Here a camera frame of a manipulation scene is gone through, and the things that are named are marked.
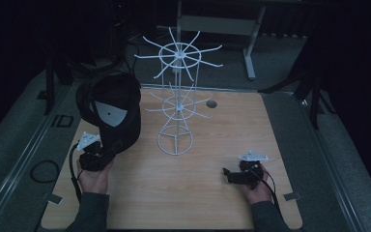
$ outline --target dark background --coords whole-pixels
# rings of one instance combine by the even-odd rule
[[[132,23],[144,34],[153,35],[157,24],[175,24],[176,6],[171,14],[163,14],[164,9],[153,4],[161,2],[130,4]],[[166,6],[173,6],[173,2],[167,1]],[[89,28],[101,28],[104,21],[81,17],[82,9],[76,7],[76,1],[53,4],[52,1],[0,0],[0,122],[27,83],[44,70],[48,54],[61,51],[79,62],[93,62]],[[297,14],[292,9],[291,14],[282,14],[284,9],[290,6],[272,4],[264,17],[262,36],[286,33],[275,27],[275,19]],[[312,22],[314,26],[313,30],[302,27],[293,33],[308,36],[298,64],[301,67],[306,60],[305,51],[313,51],[323,74],[323,88],[328,91],[371,176],[371,1],[335,1],[323,11],[319,20],[309,14],[296,22],[296,25]],[[70,82],[67,75],[60,78],[65,84]]]

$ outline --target sleeve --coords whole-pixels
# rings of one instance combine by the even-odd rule
[[[255,232],[291,232],[275,206],[270,201],[251,205]]]
[[[105,232],[109,195],[83,192],[79,211],[67,232]]]

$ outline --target right hand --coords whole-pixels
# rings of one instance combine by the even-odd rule
[[[266,182],[268,179],[268,171],[263,164],[261,164],[261,168],[264,170],[263,180]],[[240,185],[240,188],[250,205],[261,201],[272,201],[271,191],[263,182],[258,183],[255,189],[251,189],[250,186],[246,185]]]

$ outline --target white wire stand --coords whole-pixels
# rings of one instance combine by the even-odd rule
[[[173,43],[169,43],[167,45],[159,45],[143,37],[147,43],[153,44],[160,48],[157,56],[135,56],[140,59],[158,58],[161,62],[161,71],[154,77],[161,77],[161,97],[151,93],[153,97],[161,100],[161,108],[147,110],[162,111],[168,117],[167,122],[160,129],[157,137],[158,147],[161,149],[161,151],[169,155],[182,155],[188,152],[193,145],[193,136],[186,120],[194,114],[204,118],[210,118],[209,116],[196,112],[196,104],[206,102],[210,99],[208,98],[201,101],[195,100],[200,63],[212,67],[222,67],[222,65],[215,65],[203,61],[202,53],[218,50],[221,48],[221,46],[199,50],[192,44],[198,38],[200,32],[197,33],[195,38],[190,43],[177,43],[170,29],[169,32]],[[174,85],[169,82],[169,94],[166,97],[164,73],[167,70],[171,70],[169,68],[175,70],[172,72],[174,74]],[[191,74],[193,73],[191,68],[195,69],[194,77]],[[190,86],[182,86],[183,71],[186,71],[187,76],[192,83]]]

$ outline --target wooden table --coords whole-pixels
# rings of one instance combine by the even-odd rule
[[[286,223],[293,229],[302,221],[295,200],[285,201],[291,185],[280,156],[271,123],[259,94],[197,91],[195,99],[211,97],[216,108],[204,102],[187,120],[194,137],[192,148],[172,156],[157,146],[157,135],[167,121],[161,100],[142,89],[142,131],[138,141],[118,154],[110,173],[108,228],[111,229],[250,229],[251,213],[236,185],[226,182],[222,168],[239,171],[238,156],[249,150],[269,156],[263,161],[276,184],[276,194]],[[74,141],[97,128],[81,121]],[[80,154],[74,153],[76,160]],[[60,205],[48,204],[42,219],[46,229],[66,228],[74,220],[78,202],[70,180],[68,162],[62,168],[53,194]]]

